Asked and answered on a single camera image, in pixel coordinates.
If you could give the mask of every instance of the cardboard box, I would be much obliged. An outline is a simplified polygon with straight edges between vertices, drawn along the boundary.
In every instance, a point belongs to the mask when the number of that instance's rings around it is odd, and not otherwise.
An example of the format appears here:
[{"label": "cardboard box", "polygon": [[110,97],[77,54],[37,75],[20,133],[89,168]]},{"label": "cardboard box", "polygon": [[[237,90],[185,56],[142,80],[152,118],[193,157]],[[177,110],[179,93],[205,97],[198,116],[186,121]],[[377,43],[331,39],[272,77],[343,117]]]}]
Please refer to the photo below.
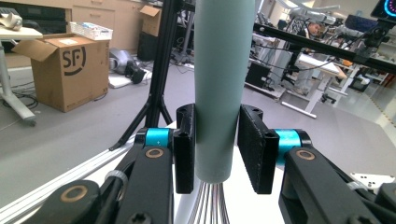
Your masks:
[{"label": "cardboard box", "polygon": [[31,58],[37,101],[63,112],[105,93],[108,40],[73,34],[24,40],[13,51]]},{"label": "cardboard box", "polygon": [[16,53],[6,53],[6,62],[8,69],[31,66],[30,58]]},{"label": "cardboard box", "polygon": [[156,7],[144,6],[140,12],[143,13],[142,31],[149,35],[158,36],[162,11]]}]

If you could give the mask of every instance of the monitor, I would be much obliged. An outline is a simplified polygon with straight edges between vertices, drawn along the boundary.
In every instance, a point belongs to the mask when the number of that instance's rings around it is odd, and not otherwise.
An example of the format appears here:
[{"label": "monitor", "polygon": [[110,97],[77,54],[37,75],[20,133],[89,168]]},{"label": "monitor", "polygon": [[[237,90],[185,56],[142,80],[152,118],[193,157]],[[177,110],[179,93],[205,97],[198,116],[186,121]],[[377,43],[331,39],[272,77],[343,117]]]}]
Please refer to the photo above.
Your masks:
[{"label": "monitor", "polygon": [[348,29],[357,30],[366,33],[376,27],[378,21],[366,19],[360,16],[348,15],[345,21],[345,26]]},{"label": "monitor", "polygon": [[396,23],[396,0],[380,0],[371,13],[372,17]]},{"label": "monitor", "polygon": [[267,79],[269,73],[270,68],[262,64],[252,62],[248,69],[245,81],[258,88],[264,88],[265,80]]}]

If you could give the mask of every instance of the desk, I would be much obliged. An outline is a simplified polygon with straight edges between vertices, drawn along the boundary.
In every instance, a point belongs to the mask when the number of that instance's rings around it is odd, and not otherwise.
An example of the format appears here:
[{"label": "desk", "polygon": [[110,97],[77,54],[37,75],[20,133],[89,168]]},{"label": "desk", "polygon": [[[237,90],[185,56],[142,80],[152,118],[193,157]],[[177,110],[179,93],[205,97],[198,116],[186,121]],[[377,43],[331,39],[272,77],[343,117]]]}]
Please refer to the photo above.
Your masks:
[{"label": "desk", "polygon": [[360,64],[355,64],[352,67],[347,67],[347,66],[344,66],[344,65],[341,65],[341,64],[336,64],[336,66],[343,67],[343,68],[348,69],[348,70],[352,70],[352,72],[351,72],[351,74],[349,76],[347,76],[347,80],[343,84],[343,87],[341,88],[340,91],[335,89],[335,88],[332,88],[332,87],[329,87],[329,90],[335,91],[337,93],[341,93],[341,94],[347,96],[347,93],[346,93],[347,87],[352,83],[353,78],[356,76],[358,71],[361,69],[361,65]]},{"label": "desk", "polygon": [[[0,40],[22,40],[22,39],[36,39],[42,38],[35,29],[22,27],[19,31],[11,31],[7,28],[0,26]],[[7,70],[6,55],[4,53],[4,47],[0,42],[0,81],[2,88],[0,88],[1,97],[26,121],[32,125],[35,125],[35,114],[29,110],[19,99],[12,93],[11,83],[9,81],[9,75]]]},{"label": "desk", "polygon": [[285,105],[293,110],[296,110],[300,113],[303,113],[315,119],[317,116],[312,114],[311,112],[314,109],[315,104],[321,98],[323,93],[327,90],[329,83],[331,83],[332,81],[332,78],[340,77],[341,79],[344,79],[347,78],[347,76],[338,66],[335,66],[333,63],[319,61],[305,54],[302,54],[300,58],[297,60],[297,62],[307,65],[309,67],[317,68],[321,72],[323,78],[319,82],[319,84],[315,87],[315,91],[313,92],[310,98],[304,97],[292,91],[288,91],[289,94],[295,95],[309,102],[305,109],[301,109],[295,105],[291,105],[286,102],[282,102],[282,105]]}]

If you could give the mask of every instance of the light blue cylinder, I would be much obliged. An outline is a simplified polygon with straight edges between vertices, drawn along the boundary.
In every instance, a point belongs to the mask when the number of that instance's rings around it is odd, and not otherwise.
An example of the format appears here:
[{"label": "light blue cylinder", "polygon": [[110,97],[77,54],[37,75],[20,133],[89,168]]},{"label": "light blue cylinder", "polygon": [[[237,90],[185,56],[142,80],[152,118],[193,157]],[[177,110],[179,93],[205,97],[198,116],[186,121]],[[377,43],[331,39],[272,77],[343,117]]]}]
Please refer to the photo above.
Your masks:
[{"label": "light blue cylinder", "polygon": [[279,135],[279,150],[276,159],[277,165],[285,165],[285,154],[294,147],[301,146],[300,135],[293,129],[275,129]]},{"label": "light blue cylinder", "polygon": [[195,8],[195,172],[230,176],[233,142],[255,17],[255,0],[200,0]]},{"label": "light blue cylinder", "polygon": [[169,144],[168,128],[149,128],[146,133],[146,144],[148,147],[167,147]]}]

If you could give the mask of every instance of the table leg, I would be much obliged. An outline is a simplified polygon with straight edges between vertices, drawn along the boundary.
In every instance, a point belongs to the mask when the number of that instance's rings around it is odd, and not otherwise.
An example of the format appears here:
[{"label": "table leg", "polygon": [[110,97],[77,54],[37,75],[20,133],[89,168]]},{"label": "table leg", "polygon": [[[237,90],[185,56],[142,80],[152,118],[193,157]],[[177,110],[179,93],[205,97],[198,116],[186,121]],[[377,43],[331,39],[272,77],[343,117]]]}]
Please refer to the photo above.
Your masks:
[{"label": "table leg", "polygon": [[347,87],[352,83],[353,81],[353,77],[356,76],[356,74],[358,73],[359,69],[361,69],[361,66],[359,64],[355,65],[355,68],[353,69],[352,73],[350,74],[350,76],[347,78],[346,83],[344,83],[343,88],[341,88],[341,92],[344,93],[344,95],[347,95],[346,93],[346,89]]},{"label": "table leg", "polygon": [[296,110],[300,113],[303,113],[313,119],[315,119],[317,116],[312,114],[312,110],[314,109],[315,105],[317,104],[317,102],[320,100],[320,98],[322,97],[324,91],[326,90],[329,82],[332,80],[331,76],[328,76],[326,74],[323,73],[322,76],[322,80],[320,81],[320,83],[317,85],[317,87],[315,88],[313,94],[311,95],[311,97],[309,98],[309,103],[306,106],[305,109],[301,109],[295,105],[291,105],[288,104],[286,102],[282,102],[282,105],[287,106],[288,108],[291,108],[293,110]]},{"label": "table leg", "polygon": [[0,81],[2,83],[2,89],[0,89],[1,97],[20,115],[20,117],[35,125],[35,114],[24,105],[18,97],[12,93],[11,83],[9,81],[9,75],[7,70],[6,54],[4,53],[4,47],[0,42]]}]

